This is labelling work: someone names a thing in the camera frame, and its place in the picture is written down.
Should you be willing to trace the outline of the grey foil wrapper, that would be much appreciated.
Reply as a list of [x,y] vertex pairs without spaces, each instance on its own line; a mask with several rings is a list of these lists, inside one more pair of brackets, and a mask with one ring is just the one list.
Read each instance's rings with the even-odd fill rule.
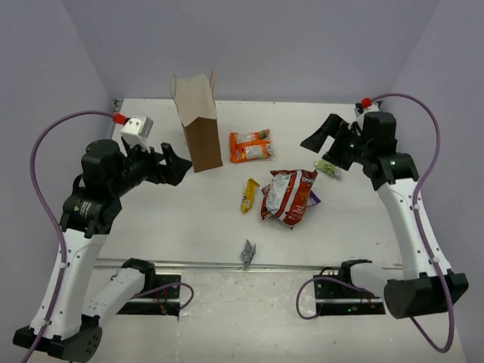
[[255,254],[256,244],[252,244],[249,240],[246,240],[244,248],[240,254],[240,261],[242,262],[244,271],[250,267]]

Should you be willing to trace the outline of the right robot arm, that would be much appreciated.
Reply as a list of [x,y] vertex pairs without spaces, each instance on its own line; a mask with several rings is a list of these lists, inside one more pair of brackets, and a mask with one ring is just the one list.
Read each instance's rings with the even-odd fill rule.
[[337,278],[338,291],[355,296],[363,287],[376,287],[389,313],[397,319],[447,312],[467,291],[464,273],[453,271],[436,241],[420,192],[421,178],[410,154],[396,150],[396,118],[387,112],[369,111],[348,123],[330,114],[322,126],[301,142],[319,152],[327,138],[334,142],[323,155],[347,170],[363,167],[389,215],[403,262],[398,277],[371,277],[368,265],[360,272],[347,271]]

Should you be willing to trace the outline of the green snack packet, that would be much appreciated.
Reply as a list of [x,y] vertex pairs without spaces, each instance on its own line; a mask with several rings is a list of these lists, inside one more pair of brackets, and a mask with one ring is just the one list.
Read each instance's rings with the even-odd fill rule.
[[335,166],[326,160],[315,161],[314,166],[319,172],[322,172],[326,176],[337,181],[342,180],[341,169],[338,166]]

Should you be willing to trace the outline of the orange snack packet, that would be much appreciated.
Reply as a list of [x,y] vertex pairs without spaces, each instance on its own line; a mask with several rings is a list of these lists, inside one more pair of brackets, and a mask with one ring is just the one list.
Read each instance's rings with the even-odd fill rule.
[[247,134],[231,132],[229,137],[230,161],[244,163],[274,157],[270,134],[270,129]]

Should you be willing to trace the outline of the purple snack packet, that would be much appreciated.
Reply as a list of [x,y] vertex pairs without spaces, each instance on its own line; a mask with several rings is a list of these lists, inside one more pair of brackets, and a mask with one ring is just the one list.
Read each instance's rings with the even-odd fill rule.
[[313,191],[310,191],[307,206],[316,206],[320,203],[321,199]]

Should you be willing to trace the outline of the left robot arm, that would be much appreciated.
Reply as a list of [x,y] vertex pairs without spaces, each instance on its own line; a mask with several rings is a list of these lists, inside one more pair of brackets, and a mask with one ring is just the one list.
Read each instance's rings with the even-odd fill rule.
[[122,209],[121,198],[142,182],[178,185],[192,167],[163,143],[161,152],[113,140],[94,141],[82,156],[57,223],[60,246],[42,304],[30,325],[18,329],[16,346],[68,362],[87,362],[98,350],[103,329],[131,299],[166,295],[177,282],[157,286],[154,264],[128,259],[110,283],[86,300],[98,254]]

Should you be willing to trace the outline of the red Doritos chip bag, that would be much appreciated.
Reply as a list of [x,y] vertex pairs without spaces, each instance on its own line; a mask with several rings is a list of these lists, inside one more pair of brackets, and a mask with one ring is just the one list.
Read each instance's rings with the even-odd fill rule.
[[277,219],[293,229],[306,213],[317,170],[272,170],[261,206],[262,221]]

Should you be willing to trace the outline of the brown paper bag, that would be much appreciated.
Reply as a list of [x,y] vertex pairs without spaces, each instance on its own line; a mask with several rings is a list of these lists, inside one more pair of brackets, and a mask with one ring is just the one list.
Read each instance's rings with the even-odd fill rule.
[[173,76],[170,82],[195,172],[223,166],[214,87],[214,72],[210,76],[200,73],[191,78]]

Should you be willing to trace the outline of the yellow candy bar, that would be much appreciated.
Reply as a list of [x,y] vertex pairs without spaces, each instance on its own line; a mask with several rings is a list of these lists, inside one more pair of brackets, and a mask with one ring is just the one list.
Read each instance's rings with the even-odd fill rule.
[[243,213],[247,213],[249,210],[252,209],[256,196],[256,191],[259,187],[260,184],[256,180],[254,180],[253,178],[248,179],[240,206]]

